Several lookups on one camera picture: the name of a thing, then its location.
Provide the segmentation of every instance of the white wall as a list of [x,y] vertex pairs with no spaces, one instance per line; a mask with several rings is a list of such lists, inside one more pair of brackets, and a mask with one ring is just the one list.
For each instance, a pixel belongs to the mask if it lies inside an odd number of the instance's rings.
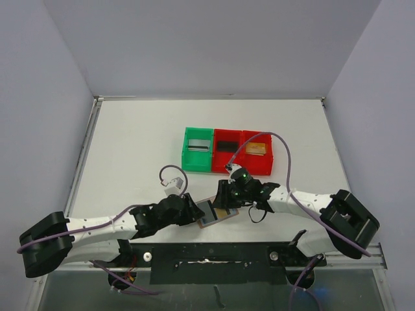
[[95,95],[314,98],[380,0],[45,0]]
[[19,235],[63,209],[92,100],[43,3],[0,1],[0,310],[25,306]]
[[414,310],[415,1],[383,0],[327,97],[353,192],[378,217],[397,309]]

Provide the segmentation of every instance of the green container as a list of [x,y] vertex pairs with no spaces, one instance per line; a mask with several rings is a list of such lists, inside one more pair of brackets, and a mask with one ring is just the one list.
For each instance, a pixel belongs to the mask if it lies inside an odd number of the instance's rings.
[[[213,134],[213,128],[186,128],[182,150],[182,169],[193,172],[211,172]],[[203,146],[200,150],[195,150],[195,146],[191,145],[189,149],[189,141],[193,145],[198,141]]]

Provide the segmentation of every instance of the metal frame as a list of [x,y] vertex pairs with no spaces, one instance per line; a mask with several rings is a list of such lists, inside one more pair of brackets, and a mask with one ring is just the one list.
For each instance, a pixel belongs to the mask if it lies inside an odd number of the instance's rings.
[[[177,96],[177,97],[154,97],[154,98],[145,98],[145,97],[95,97],[93,101],[93,106],[91,114],[89,116],[88,127],[86,130],[84,142],[82,143],[81,152],[79,155],[77,167],[75,170],[75,176],[72,182],[71,191],[67,200],[67,205],[64,209],[64,214],[66,217],[71,215],[72,207],[75,203],[80,180],[82,178],[82,173],[84,170],[85,162],[88,156],[89,147],[93,138],[93,133],[95,131],[95,126],[98,120],[99,111],[101,110],[102,102],[104,101],[119,101],[119,100],[211,100],[211,99],[275,99],[274,97],[249,97],[246,95],[236,95],[236,94],[221,94],[216,96],[200,96],[200,95],[186,95],[186,96]],[[323,102],[325,98],[316,97],[316,98],[301,98],[301,99],[319,99]],[[372,269],[375,281],[381,296],[382,303],[384,305],[385,311],[396,311],[394,307],[394,302],[388,283],[386,281],[385,269],[387,269],[385,257],[382,252],[382,247],[380,243],[370,244],[368,247],[369,252],[372,254],[372,257],[363,257],[361,260],[353,260],[345,257],[339,252],[333,252],[326,255],[327,266],[326,267],[317,267],[317,270],[330,270],[330,269]],[[94,268],[91,264],[88,263],[73,263],[66,264],[62,267],[59,267],[58,271],[100,271],[97,268]],[[125,271],[122,268],[112,268],[112,271]],[[150,271],[150,268],[136,268],[133,271]],[[47,275],[39,277],[33,280],[32,290],[30,291],[29,299],[26,304],[26,310],[36,311],[39,308],[43,291],[45,289],[45,283],[47,281]]]
[[[93,132],[95,130],[95,125],[98,120],[99,110],[101,109],[102,101],[99,100],[98,97],[93,99],[91,113],[89,115],[88,126],[86,128],[86,134],[84,138],[84,142],[82,143],[82,147],[79,154],[79,159],[77,162],[77,167],[75,169],[75,175],[73,177],[71,190],[69,192],[69,196],[67,199],[67,204],[64,209],[64,214],[68,217],[71,214],[72,206],[75,202],[79,182],[82,177],[82,172],[84,170],[86,158],[88,156],[89,146],[91,145]],[[43,296],[43,291],[45,289],[45,284],[47,281],[47,275],[42,277],[37,277],[33,280],[32,288],[30,290],[29,298],[26,304],[26,310],[28,311],[37,311],[39,309],[40,301]]]
[[330,135],[332,136],[333,141],[335,143],[336,152],[337,152],[338,158],[340,159],[340,165],[342,166],[343,174],[344,174],[344,177],[346,178],[346,183],[348,184],[348,188],[349,188],[348,190],[351,190],[350,184],[349,184],[349,180],[348,180],[348,176],[346,174],[346,170],[344,169],[342,157],[340,156],[340,154],[338,152],[337,143],[336,143],[336,140],[334,140],[334,137],[333,137],[333,130],[331,128],[331,125],[330,125],[330,122],[329,122],[329,118],[327,118],[327,110],[326,110],[326,103],[325,103],[325,101],[326,101],[326,98],[325,97],[322,97],[320,99],[320,102],[322,103],[322,107],[323,107],[323,112],[324,112],[324,115],[326,116],[327,124],[329,126]]

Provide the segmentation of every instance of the white tabletop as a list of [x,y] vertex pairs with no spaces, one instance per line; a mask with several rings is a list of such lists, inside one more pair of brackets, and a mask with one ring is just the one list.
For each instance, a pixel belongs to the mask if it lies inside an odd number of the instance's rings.
[[[348,189],[319,100],[126,100],[103,102],[71,217],[119,213],[126,206],[165,197],[158,179],[166,164],[181,163],[185,127],[270,131],[280,134],[292,154],[291,187],[313,193]],[[287,154],[273,138],[274,167],[261,181],[285,184]],[[165,172],[167,178],[180,173]],[[224,174],[188,173],[194,201],[214,196]],[[260,218],[262,211],[253,211]],[[205,229],[171,225],[134,242],[288,241],[301,229],[319,225],[289,215],[268,214],[253,224],[246,209]]]

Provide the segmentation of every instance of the cable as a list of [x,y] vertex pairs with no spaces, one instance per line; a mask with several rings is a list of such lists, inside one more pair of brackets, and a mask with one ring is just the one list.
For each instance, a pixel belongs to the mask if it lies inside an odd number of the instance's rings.
[[[114,280],[114,282],[111,283],[111,289],[114,287],[114,284],[116,282],[119,282],[119,280]],[[142,295],[142,296],[148,296],[149,294],[144,292],[133,292],[131,290],[117,290],[117,292],[125,295]]]
[[314,299],[314,301],[316,302],[317,307],[318,307],[318,311],[323,311],[323,306],[322,306],[321,302],[318,300],[317,296],[312,291],[307,290],[305,288],[301,288],[301,287],[297,287],[295,289],[302,290],[302,291],[306,292],[307,294],[309,294]]
[[159,173],[158,173],[158,177],[160,178],[160,181],[163,183],[163,178],[162,178],[162,174],[163,174],[163,171],[166,169],[166,168],[169,168],[169,167],[173,167],[173,168],[176,168],[176,169],[178,169],[180,172],[182,172],[182,174],[183,174],[183,176],[184,176],[184,181],[185,181],[185,185],[184,185],[184,188],[183,188],[183,190],[181,191],[181,193],[179,194],[179,196],[182,196],[183,194],[185,194],[186,193],[186,190],[187,190],[187,186],[189,185],[189,179],[187,178],[187,174],[186,174],[186,172],[181,168],[181,167],[178,167],[177,165],[174,165],[174,164],[169,164],[169,165],[165,165],[164,167],[162,167],[161,168],[161,170],[159,171]]
[[248,144],[250,141],[252,141],[253,139],[262,136],[262,135],[273,135],[275,137],[277,137],[284,145],[286,151],[287,151],[287,155],[288,155],[288,169],[287,169],[287,190],[288,192],[290,192],[291,198],[294,200],[294,202],[296,202],[296,204],[305,212],[307,213],[307,215],[309,215],[312,219],[314,219],[316,222],[318,222],[320,225],[322,225],[324,227],[324,229],[326,229],[327,231],[329,231],[330,233],[332,233],[333,235],[337,236],[339,239],[341,239],[343,242],[349,244],[350,246],[353,246],[355,249],[357,249],[358,251],[360,251],[362,254],[366,255],[367,257],[371,257],[372,255],[366,251],[364,248],[362,248],[360,245],[354,243],[352,240],[346,238],[345,236],[341,235],[340,233],[338,233],[337,231],[335,231],[334,229],[330,228],[328,225],[326,225],[325,223],[323,223],[323,221],[321,221],[321,219],[319,219],[319,217],[317,215],[315,215],[314,213],[312,213],[311,211],[308,210],[308,208],[306,208],[300,201],[298,201],[298,199],[293,195],[293,193],[291,192],[291,187],[290,187],[290,178],[291,178],[291,152],[290,152],[290,148],[288,147],[287,143],[285,142],[285,140],[279,136],[276,133],[273,132],[261,132],[259,134],[256,134],[254,136],[252,136],[251,138],[249,138],[247,141],[245,141],[242,146],[239,147],[239,149],[236,151],[236,153],[231,157],[231,159],[229,160],[228,165],[231,165],[234,161],[235,158],[237,157],[238,153],[241,152],[241,150],[246,146],[246,144]]
[[304,268],[304,270],[300,273],[300,276],[297,278],[296,282],[294,283],[294,286],[292,287],[291,293],[290,293],[290,297],[288,300],[288,310],[291,311],[292,309],[292,298],[294,297],[294,292],[298,287],[298,284],[300,283],[300,281],[303,279],[303,276],[308,272],[308,270],[313,266],[313,264],[319,260],[321,255],[316,255],[313,257],[313,259],[310,260],[310,262],[308,263],[308,265],[306,265],[306,267]]
[[253,222],[254,224],[259,224],[260,222],[262,222],[265,219],[265,216],[268,214],[268,212],[264,211],[264,215],[262,216],[262,218],[258,221],[255,221],[255,220],[252,219],[252,216],[251,216],[251,209],[253,209],[253,208],[254,208],[254,206],[251,206],[248,210],[249,218],[251,218],[251,222]]
[[126,274],[127,277],[129,277],[129,278],[132,277],[131,276],[131,270],[133,270],[135,268],[136,264],[137,264],[137,256],[134,255],[133,259],[132,259],[131,267],[130,267],[130,269],[128,270],[128,272]]
[[130,205],[129,207],[125,208],[121,213],[119,213],[116,217],[114,217],[113,219],[111,219],[109,222],[106,222],[104,224],[101,225],[94,225],[92,227],[87,227],[87,228],[82,228],[82,229],[76,229],[76,230],[71,230],[71,231],[66,231],[66,232],[61,232],[61,233],[57,233],[55,235],[49,235],[49,236],[45,236],[44,238],[39,238],[37,240],[33,240],[29,243],[23,244],[22,246],[20,246],[17,250],[18,254],[21,254],[25,249],[27,249],[28,247],[35,245],[37,243],[41,243],[41,242],[45,242],[45,241],[49,241],[52,240],[54,238],[60,238],[61,236],[66,236],[66,235],[73,235],[75,233],[80,233],[80,232],[85,232],[85,231],[90,231],[90,230],[96,230],[96,229],[100,229],[103,227],[106,227],[107,225],[111,225],[114,222],[116,222],[118,219],[120,219],[120,217],[122,217],[122,215],[124,215],[125,213],[127,213],[130,209],[134,208],[134,207],[139,207],[141,205]]
[[160,294],[159,292],[152,292],[150,290],[146,290],[145,288],[142,288],[140,286],[134,285],[130,282],[127,282],[126,280],[124,280],[122,277],[119,277],[118,275],[116,275],[114,272],[110,271],[109,269],[105,268],[104,266],[102,266],[101,264],[99,264],[97,261],[95,260],[91,260],[90,261],[92,264],[96,265],[98,268],[101,268],[102,270],[104,270],[106,273],[108,273],[109,275],[111,275],[112,277],[115,277],[118,281],[121,281],[129,286],[131,286],[132,288],[135,288],[136,290],[141,290],[144,294],[147,295],[158,295]]

